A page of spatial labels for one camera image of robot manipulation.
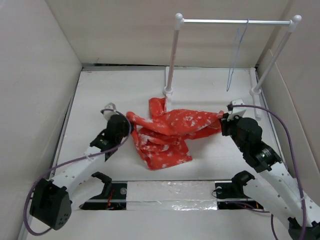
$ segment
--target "orange wire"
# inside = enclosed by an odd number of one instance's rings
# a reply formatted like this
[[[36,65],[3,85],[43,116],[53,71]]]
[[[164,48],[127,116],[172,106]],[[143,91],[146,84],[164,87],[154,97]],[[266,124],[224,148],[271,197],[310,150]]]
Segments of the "orange wire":
[[[106,205],[106,208],[108,208],[111,204],[110,204],[110,200],[112,199],[112,195],[114,194],[114,189],[112,190],[112,192],[111,192],[111,194],[110,194],[110,196],[109,196],[109,198],[108,198],[108,203],[107,203],[107,205]]]

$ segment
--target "white wall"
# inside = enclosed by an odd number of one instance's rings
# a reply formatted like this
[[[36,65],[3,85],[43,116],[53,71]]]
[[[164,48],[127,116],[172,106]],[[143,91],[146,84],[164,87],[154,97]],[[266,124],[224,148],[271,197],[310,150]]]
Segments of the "white wall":
[[[169,65],[176,13],[185,18],[278,20],[289,0],[46,1],[82,63]],[[183,26],[176,64],[228,67],[236,29]],[[272,31],[248,28],[239,67],[255,66]]]
[[[284,18],[296,14],[302,21],[291,35],[277,60],[276,66],[263,84],[268,105],[288,124],[293,137],[293,146],[302,183],[309,195],[320,204],[320,1],[293,0],[285,10]],[[269,51],[262,58],[259,73],[266,68],[267,61],[281,40],[285,29],[281,29],[275,40],[270,41]],[[282,127],[276,123],[281,146],[292,170],[288,141]]]
[[[50,165],[81,64],[44,0],[0,4],[0,239],[14,240],[27,192]]]

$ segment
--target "red cloth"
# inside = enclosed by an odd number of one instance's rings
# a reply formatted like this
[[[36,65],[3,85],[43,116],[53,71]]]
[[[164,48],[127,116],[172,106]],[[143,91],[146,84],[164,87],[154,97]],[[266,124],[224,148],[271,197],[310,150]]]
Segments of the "red cloth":
[[[133,141],[140,157],[151,170],[164,169],[192,160],[186,139],[200,139],[219,133],[219,113],[174,109],[165,112],[165,98],[151,98],[149,111],[151,119],[144,119],[127,112],[127,118],[134,123]]]

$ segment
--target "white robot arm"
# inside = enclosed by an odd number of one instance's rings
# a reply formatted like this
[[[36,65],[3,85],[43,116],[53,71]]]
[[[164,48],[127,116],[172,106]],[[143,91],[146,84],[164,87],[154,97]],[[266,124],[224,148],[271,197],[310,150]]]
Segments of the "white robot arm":
[[[243,105],[241,99],[229,106]],[[243,117],[244,107],[230,107],[220,120],[222,135],[231,136],[243,153],[244,160],[277,192],[268,192],[249,172],[242,171],[232,178],[239,193],[259,202],[288,229],[292,239],[299,239],[303,225],[302,199],[296,179],[287,171],[281,158],[262,141],[262,129],[256,120]],[[320,239],[320,207],[304,192],[306,230],[303,239]]]

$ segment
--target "white table surface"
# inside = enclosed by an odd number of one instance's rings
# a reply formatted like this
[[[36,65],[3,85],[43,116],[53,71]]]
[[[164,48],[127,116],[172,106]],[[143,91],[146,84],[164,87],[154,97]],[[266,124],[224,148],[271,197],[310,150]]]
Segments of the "white table surface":
[[[252,104],[249,70],[235,71],[229,92],[226,92],[227,78],[228,69],[225,68],[178,68],[174,71],[172,84],[173,108],[226,111],[230,101],[240,98],[246,104]],[[58,163],[82,155],[105,128],[106,120],[100,113],[105,104],[113,102],[124,114],[133,111],[147,118],[148,99],[163,97],[164,85],[164,70],[82,72]],[[247,109],[245,116],[254,118],[253,109]],[[278,152],[265,112],[259,125],[263,128],[263,140]],[[100,171],[114,181],[223,180],[231,179],[243,170],[254,173],[230,137],[216,134],[188,140],[187,145],[193,161],[150,171],[130,139]],[[37,219],[32,219],[31,227],[36,231],[46,229]],[[290,239],[287,230],[277,220],[275,229],[279,239]],[[28,234],[27,239],[272,240],[273,235],[270,215],[248,210],[79,210],[72,213],[68,223],[59,231],[52,230],[41,237]]]
[[[227,78],[228,69],[225,68],[178,68],[173,77],[172,107],[218,112],[226,111],[226,105],[235,99],[252,104],[249,70],[235,71],[229,92],[226,92]],[[163,70],[82,72],[58,163],[81,156],[88,144],[106,127],[107,122],[100,113],[106,104],[113,102],[124,114],[132,111],[148,118],[148,100],[163,97],[164,81]],[[248,109],[245,116],[253,118],[253,109]],[[263,140],[277,149],[265,112],[259,124],[263,128]],[[221,180],[231,179],[242,170],[254,173],[230,137],[216,134],[186,142],[193,161],[150,171],[130,139],[100,171],[114,181]]]

